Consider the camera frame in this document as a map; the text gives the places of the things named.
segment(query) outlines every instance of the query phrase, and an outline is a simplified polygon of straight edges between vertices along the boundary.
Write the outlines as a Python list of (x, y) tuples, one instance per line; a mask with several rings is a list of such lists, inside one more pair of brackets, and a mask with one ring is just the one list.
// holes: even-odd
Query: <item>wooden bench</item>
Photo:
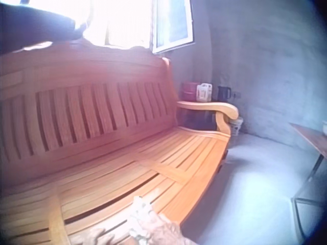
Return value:
[[(178, 102), (169, 61), (145, 49), (62, 43), (1, 57), (2, 229), (13, 244), (70, 244), (91, 228), (133, 243), (134, 196), (183, 222), (230, 138), (225, 103)], [(220, 132), (178, 127), (216, 111)]]

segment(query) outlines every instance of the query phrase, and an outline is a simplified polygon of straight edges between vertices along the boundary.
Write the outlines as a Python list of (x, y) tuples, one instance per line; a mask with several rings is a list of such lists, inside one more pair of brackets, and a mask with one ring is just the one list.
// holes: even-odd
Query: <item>black mug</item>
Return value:
[(230, 87), (222, 87), (218, 86), (218, 96), (217, 100), (219, 102), (227, 102), (231, 97), (231, 88)]

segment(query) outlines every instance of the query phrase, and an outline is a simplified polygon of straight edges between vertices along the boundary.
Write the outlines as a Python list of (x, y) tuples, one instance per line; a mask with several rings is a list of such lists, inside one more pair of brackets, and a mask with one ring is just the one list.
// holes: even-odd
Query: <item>wooden table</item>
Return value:
[(306, 141), (308, 141), (319, 153), (319, 157), (311, 170), (309, 176), (307, 177), (306, 181), (303, 183), (302, 187), (299, 191), (295, 194), (292, 198), (292, 206), (293, 206), (293, 213), (294, 213), (294, 220), (295, 220), (295, 227), (296, 232), (300, 240), (305, 239), (305, 234), (303, 232), (303, 228), (300, 222), (299, 211), (297, 204), (307, 204), (307, 205), (314, 205), (323, 207), (323, 203), (317, 202), (310, 199), (300, 198), (300, 194), (303, 192), (305, 187), (308, 183), (310, 183), (316, 174), (317, 170), (319, 169), (322, 161), (324, 158), (327, 158), (327, 136), (323, 135), (322, 132), (303, 127), (297, 124), (291, 124), (291, 126), (301, 135)]

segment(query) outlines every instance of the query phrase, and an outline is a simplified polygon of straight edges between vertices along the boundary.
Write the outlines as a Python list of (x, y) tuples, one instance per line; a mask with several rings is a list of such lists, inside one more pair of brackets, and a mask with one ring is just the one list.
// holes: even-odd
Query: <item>concrete wall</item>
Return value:
[(207, 0), (213, 83), (241, 93), (244, 130), (308, 149), (289, 123), (327, 120), (327, 37), (306, 0)]
[(209, 83), (212, 79), (212, 46), (206, 2), (192, 0), (195, 43), (170, 51), (176, 90), (183, 82)]

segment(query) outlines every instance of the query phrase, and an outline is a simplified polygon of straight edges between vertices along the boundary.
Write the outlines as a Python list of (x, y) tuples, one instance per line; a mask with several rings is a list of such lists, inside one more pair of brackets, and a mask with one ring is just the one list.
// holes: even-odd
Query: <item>wooden armrest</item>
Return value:
[(178, 101), (177, 106), (179, 108), (184, 108), (189, 110), (220, 111), (225, 115), (227, 115), (230, 119), (237, 119), (239, 117), (238, 109), (229, 103), (221, 103), (221, 102), (200, 103), (200, 102)]

